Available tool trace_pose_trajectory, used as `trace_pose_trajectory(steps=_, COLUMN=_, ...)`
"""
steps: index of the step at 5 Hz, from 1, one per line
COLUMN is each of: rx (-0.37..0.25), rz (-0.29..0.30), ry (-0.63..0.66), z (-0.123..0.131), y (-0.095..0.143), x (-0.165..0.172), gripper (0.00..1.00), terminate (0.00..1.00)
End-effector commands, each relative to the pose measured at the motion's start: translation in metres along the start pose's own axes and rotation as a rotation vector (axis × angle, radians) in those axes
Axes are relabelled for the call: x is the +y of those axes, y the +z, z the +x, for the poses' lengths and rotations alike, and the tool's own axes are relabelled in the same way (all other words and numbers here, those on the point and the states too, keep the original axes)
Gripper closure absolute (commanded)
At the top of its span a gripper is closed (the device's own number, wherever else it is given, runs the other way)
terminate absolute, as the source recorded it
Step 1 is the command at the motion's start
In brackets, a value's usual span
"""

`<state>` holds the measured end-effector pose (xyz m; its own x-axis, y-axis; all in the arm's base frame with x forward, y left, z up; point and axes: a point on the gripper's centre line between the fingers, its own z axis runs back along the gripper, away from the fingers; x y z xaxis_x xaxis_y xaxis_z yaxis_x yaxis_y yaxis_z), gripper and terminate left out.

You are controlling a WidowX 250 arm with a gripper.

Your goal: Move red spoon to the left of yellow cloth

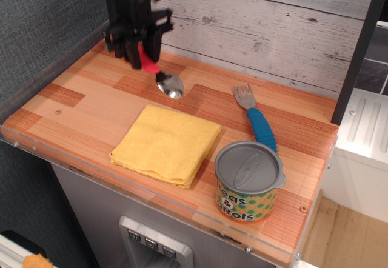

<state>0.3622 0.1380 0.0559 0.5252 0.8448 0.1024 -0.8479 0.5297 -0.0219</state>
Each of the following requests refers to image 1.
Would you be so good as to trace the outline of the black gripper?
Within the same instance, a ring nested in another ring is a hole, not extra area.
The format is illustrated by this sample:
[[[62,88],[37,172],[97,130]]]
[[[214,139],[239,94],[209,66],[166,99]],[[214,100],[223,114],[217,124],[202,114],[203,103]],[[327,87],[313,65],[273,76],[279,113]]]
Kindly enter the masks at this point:
[[[134,69],[141,69],[138,43],[153,62],[161,53],[161,38],[173,29],[171,9],[152,10],[152,0],[118,0],[119,17],[114,24],[113,38],[121,41],[127,60]]]

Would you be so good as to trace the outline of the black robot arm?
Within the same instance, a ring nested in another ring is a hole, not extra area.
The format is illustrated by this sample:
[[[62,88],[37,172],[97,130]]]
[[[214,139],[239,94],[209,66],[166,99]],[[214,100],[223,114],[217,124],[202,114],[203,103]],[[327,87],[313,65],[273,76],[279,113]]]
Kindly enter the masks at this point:
[[[105,30],[107,50],[117,58],[124,57],[134,69],[141,69],[139,45],[147,56],[158,62],[161,38],[173,29],[172,11],[152,10],[153,0],[106,0],[109,26]]]

